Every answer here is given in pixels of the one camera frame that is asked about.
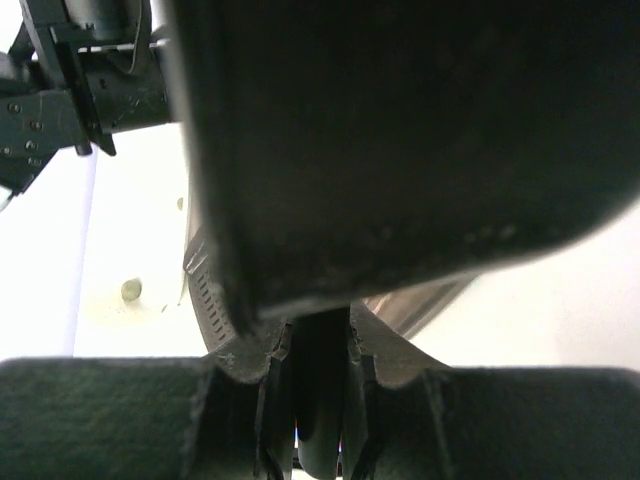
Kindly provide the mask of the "brown translucent litter box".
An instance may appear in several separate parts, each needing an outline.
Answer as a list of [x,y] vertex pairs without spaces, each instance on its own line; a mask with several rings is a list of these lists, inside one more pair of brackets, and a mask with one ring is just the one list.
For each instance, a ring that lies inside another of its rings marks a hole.
[[[213,352],[236,337],[223,306],[221,289],[208,269],[208,249],[201,228],[190,231],[183,260],[185,279],[204,344]],[[421,284],[368,297],[366,307],[405,339],[412,339],[442,313],[475,280]]]

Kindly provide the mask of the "white plastic tray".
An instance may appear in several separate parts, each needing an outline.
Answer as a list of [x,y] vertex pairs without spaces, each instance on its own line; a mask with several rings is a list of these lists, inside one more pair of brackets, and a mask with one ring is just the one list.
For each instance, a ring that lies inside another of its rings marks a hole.
[[[183,271],[191,189],[181,129],[121,133],[115,144],[116,156],[97,160],[74,354],[201,356]],[[126,303],[131,278],[142,293]]]

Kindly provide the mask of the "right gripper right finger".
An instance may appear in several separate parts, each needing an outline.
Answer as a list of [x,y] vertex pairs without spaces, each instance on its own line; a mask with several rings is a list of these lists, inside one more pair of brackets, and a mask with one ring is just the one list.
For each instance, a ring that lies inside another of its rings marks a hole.
[[351,308],[351,479],[635,479],[639,375],[454,368]]

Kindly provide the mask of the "black slotted litter scoop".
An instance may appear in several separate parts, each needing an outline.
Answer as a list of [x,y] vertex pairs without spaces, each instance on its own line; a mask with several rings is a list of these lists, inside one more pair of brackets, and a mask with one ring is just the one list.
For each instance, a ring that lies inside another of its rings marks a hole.
[[635,1],[169,1],[210,273],[291,329],[299,458],[347,475],[351,308],[535,258],[639,194]]

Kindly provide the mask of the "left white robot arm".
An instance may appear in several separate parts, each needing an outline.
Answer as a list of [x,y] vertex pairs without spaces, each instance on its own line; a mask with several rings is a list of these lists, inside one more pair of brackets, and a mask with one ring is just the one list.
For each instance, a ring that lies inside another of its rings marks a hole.
[[172,120],[166,29],[148,1],[24,1],[1,55],[1,202],[24,193],[55,154],[116,153],[116,133]]

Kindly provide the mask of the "grey litter clump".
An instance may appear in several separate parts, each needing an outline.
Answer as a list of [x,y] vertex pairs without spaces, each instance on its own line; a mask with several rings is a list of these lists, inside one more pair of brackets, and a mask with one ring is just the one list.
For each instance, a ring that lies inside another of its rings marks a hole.
[[121,285],[121,298],[124,302],[137,301],[142,293],[142,282],[139,278],[131,278]]

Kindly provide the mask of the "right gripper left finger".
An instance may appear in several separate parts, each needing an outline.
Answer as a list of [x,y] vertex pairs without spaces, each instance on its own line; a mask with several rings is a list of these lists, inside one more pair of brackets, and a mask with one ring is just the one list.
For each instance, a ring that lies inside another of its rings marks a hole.
[[291,329],[188,358],[1,365],[5,479],[287,479]]

